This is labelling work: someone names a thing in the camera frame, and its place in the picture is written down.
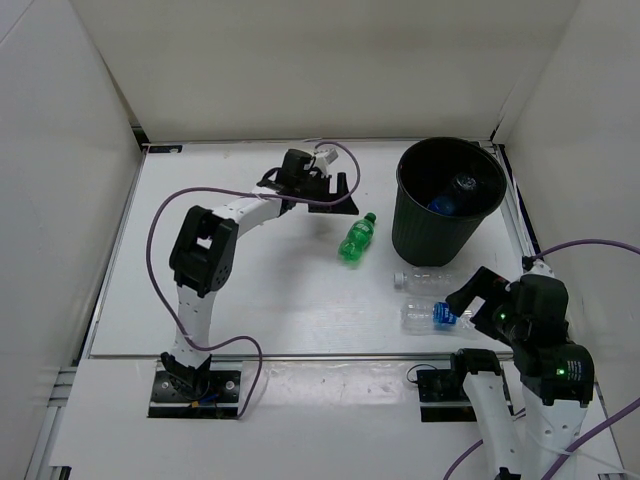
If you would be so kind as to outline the green plastic bottle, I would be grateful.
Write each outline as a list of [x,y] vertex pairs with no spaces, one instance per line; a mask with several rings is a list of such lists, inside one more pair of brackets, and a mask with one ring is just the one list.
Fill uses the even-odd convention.
[[360,261],[373,239],[376,220],[376,215],[369,212],[351,226],[338,249],[342,261],[352,264]]

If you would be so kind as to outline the blue label bottle white cap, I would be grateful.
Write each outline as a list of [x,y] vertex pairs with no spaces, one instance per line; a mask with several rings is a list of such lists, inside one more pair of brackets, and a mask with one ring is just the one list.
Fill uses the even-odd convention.
[[428,205],[431,212],[455,216],[479,190],[478,181],[467,173],[455,175],[442,192],[440,192]]

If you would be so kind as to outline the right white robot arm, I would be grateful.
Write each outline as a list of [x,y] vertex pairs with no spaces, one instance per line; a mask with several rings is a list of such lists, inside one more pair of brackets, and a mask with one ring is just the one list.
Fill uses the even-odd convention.
[[549,477],[553,463],[579,437],[594,391],[593,359],[569,338],[567,289],[544,263],[513,282],[481,267],[446,303],[459,315],[476,299],[483,304],[471,319],[475,329],[512,350],[526,437],[516,431],[493,351],[464,348],[452,354],[450,390],[471,403],[488,478]]

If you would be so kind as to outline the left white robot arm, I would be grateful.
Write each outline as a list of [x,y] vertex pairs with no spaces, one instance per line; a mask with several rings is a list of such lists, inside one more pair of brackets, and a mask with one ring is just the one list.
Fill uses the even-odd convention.
[[176,325],[172,349],[161,356],[174,388],[190,401],[212,389],[209,343],[213,306],[230,278],[238,240],[254,228],[304,204],[311,213],[356,215],[345,173],[329,168],[344,146],[322,141],[313,152],[289,149],[282,164],[268,170],[249,192],[232,191],[233,201],[207,209],[191,207],[169,255],[178,305],[168,309]]

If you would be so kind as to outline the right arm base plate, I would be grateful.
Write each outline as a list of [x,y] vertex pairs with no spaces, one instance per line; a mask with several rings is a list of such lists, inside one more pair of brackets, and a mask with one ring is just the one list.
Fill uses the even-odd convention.
[[463,389],[463,373],[470,373],[467,361],[455,356],[444,362],[422,362],[406,372],[406,381],[417,388],[420,420],[423,423],[475,422],[471,401]]

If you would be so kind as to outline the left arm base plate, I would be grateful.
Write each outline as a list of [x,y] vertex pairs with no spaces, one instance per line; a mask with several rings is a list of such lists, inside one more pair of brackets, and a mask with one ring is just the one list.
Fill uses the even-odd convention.
[[233,420],[240,410],[242,366],[213,362],[200,371],[195,386],[169,373],[158,362],[147,417],[151,419]]

